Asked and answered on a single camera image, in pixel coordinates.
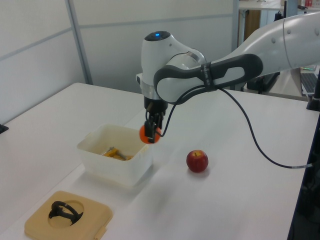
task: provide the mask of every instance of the table surface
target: table surface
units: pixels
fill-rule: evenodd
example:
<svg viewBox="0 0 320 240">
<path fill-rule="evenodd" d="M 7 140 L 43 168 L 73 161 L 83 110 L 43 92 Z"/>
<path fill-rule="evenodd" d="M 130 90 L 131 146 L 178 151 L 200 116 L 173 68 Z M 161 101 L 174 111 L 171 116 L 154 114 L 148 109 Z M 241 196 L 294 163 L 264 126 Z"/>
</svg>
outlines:
<svg viewBox="0 0 320 240">
<path fill-rule="evenodd" d="M 230 93 L 269 157 L 307 162 L 318 112 L 302 101 Z M 9 122 L 0 135 L 0 239 L 28 239 L 26 220 L 59 190 L 112 209 L 102 239 L 286 239 L 304 170 L 268 162 L 242 112 L 221 91 L 176 108 L 166 136 L 153 145 L 153 166 L 137 185 L 87 173 L 77 143 L 105 123 L 139 129 L 144 113 L 142 95 L 77 83 Z M 209 157 L 203 173 L 186 165 L 194 149 Z M 15 214 L 6 223 L 9 211 Z"/>
<path fill-rule="evenodd" d="M 266 1 L 257 1 L 257 0 L 248 0 L 248 1 L 239 1 L 239 10 L 267 10 L 267 11 L 283 11 L 284 6 L 281 6 L 280 0 L 266 0 Z M 308 9 L 298 11 L 303 12 L 318 12 L 320 11 L 319 7 L 308 7 Z"/>
</svg>

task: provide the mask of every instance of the orange ball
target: orange ball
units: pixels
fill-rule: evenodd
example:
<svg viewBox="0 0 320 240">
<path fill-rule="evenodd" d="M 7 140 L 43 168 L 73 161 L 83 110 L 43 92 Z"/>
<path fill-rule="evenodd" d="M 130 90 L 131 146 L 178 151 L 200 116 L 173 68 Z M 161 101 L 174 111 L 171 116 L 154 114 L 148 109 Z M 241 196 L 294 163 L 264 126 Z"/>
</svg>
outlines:
<svg viewBox="0 0 320 240">
<path fill-rule="evenodd" d="M 156 131 L 158 133 L 161 133 L 161 129 L 159 127 L 156 128 Z M 149 138 L 146 136 L 145 125 L 143 125 L 140 128 L 139 135 L 140 135 L 140 139 L 141 139 L 142 142 L 144 142 L 145 144 L 152 144 L 151 142 L 149 142 Z M 160 139 L 160 135 L 155 133 L 154 134 L 154 143 L 158 142 L 159 139 Z"/>
</svg>

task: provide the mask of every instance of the beige tray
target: beige tray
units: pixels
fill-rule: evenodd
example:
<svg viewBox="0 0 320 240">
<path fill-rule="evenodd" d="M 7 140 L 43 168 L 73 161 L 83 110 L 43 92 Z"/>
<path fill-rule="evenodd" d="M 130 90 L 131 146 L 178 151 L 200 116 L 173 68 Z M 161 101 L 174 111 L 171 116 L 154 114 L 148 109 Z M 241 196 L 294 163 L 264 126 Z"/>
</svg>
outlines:
<svg viewBox="0 0 320 240">
<path fill-rule="evenodd" d="M 82 217 L 74 224 L 61 216 L 49 218 L 55 201 L 67 203 L 79 214 L 83 212 Z M 100 240 L 112 217 L 112 211 L 104 204 L 57 191 L 25 222 L 24 232 L 34 240 Z"/>
</svg>

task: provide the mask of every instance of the apple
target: apple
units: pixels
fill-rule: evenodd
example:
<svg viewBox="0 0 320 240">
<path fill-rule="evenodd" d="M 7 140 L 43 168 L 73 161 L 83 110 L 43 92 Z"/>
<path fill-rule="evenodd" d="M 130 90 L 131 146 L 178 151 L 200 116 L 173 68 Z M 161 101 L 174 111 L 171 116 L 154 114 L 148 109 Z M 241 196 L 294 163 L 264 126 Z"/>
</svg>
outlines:
<svg viewBox="0 0 320 240">
<path fill-rule="evenodd" d="M 202 150 L 193 150 L 186 156 L 186 164 L 192 172 L 201 173 L 208 167 L 208 156 Z"/>
</svg>

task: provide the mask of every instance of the white plastic container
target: white plastic container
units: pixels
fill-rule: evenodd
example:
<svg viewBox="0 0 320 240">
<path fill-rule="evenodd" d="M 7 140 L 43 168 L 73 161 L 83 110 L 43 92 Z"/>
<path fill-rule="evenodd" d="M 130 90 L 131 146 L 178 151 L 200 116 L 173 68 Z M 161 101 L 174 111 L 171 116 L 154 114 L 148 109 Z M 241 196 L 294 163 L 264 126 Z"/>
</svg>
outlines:
<svg viewBox="0 0 320 240">
<path fill-rule="evenodd" d="M 133 186 L 153 163 L 152 146 L 143 143 L 136 129 L 106 124 L 89 133 L 77 146 L 85 169 L 94 175 Z M 103 156 L 111 147 L 130 160 Z"/>
</svg>

